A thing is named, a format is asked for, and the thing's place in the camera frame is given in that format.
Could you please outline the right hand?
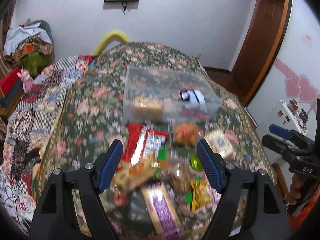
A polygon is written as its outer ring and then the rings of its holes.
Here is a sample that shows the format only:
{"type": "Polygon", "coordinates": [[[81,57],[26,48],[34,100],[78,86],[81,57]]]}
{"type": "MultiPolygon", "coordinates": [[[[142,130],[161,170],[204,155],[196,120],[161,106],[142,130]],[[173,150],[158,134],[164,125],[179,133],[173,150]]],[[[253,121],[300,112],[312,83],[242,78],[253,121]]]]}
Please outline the right hand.
{"type": "Polygon", "coordinates": [[[286,202],[289,205],[296,205],[297,200],[301,198],[300,188],[305,184],[305,181],[304,177],[293,175],[289,192],[286,195],[286,202]]]}

